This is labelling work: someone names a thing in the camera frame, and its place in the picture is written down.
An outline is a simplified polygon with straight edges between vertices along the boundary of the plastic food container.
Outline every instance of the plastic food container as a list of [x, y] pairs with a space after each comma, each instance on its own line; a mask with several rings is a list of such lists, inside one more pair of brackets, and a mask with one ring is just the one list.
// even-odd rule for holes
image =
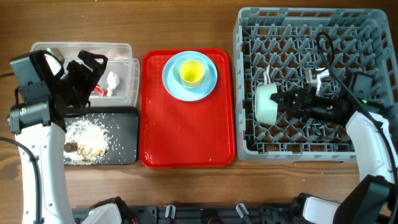
[[58, 48], [65, 57], [66, 68], [68, 62], [76, 60], [79, 51], [86, 50], [94, 54], [105, 55], [108, 64], [104, 75], [98, 84], [107, 88], [106, 78], [110, 72], [119, 76], [120, 83], [113, 91], [112, 96], [98, 96], [91, 94], [91, 106], [135, 106], [139, 89], [139, 61], [132, 57], [132, 48], [123, 43], [101, 43], [101, 42], [37, 42], [30, 51], [45, 50], [49, 47]]

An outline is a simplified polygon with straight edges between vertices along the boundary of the wooden table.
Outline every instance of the wooden table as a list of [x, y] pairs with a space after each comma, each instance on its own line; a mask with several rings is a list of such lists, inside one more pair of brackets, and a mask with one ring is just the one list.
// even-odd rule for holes
[[[283, 1], [0, 1], [0, 73], [9, 59], [38, 41], [125, 42], [140, 61], [154, 49], [217, 47], [233, 59], [233, 27], [239, 9], [263, 7], [381, 8], [397, 37], [395, 0]], [[0, 136], [13, 138], [6, 123], [14, 103], [14, 77], [0, 80]], [[22, 219], [21, 161], [16, 147], [0, 142], [0, 222]], [[66, 167], [72, 208], [121, 196], [130, 205], [234, 205], [289, 202], [300, 192], [341, 202], [358, 184], [356, 164], [254, 163], [235, 160], [214, 169], [150, 170], [131, 166]]]

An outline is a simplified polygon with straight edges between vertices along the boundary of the white mug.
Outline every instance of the white mug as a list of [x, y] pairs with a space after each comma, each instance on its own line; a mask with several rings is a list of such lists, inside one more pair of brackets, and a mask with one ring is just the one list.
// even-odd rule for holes
[[277, 93], [275, 83], [259, 86], [254, 96], [254, 115], [262, 123], [275, 125], [278, 114], [278, 104], [270, 99], [271, 94]]

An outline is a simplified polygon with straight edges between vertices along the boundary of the yellow bowl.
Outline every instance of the yellow bowl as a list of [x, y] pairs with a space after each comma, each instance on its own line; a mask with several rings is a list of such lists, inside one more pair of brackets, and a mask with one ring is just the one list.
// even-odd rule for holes
[[188, 60], [180, 67], [180, 76], [185, 86], [196, 87], [200, 85], [205, 68], [197, 60]]

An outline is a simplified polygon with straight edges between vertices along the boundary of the gray dish rack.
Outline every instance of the gray dish rack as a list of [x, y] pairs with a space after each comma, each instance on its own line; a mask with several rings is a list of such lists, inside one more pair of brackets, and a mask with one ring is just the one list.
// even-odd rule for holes
[[[264, 70], [279, 91], [302, 88], [306, 68], [322, 67], [315, 37], [328, 33], [336, 49], [332, 66], [337, 76], [346, 71], [375, 77], [371, 93], [363, 98], [385, 107], [392, 138], [398, 140], [397, 62], [386, 14], [378, 9], [310, 9], [247, 7], [239, 11], [234, 27], [236, 72], [236, 141], [244, 161], [342, 161], [356, 162], [344, 127], [330, 123], [304, 123], [279, 111], [277, 124], [257, 122], [256, 88], [264, 84]], [[321, 45], [329, 52], [326, 39]], [[324, 79], [321, 93], [338, 94], [339, 84]]]

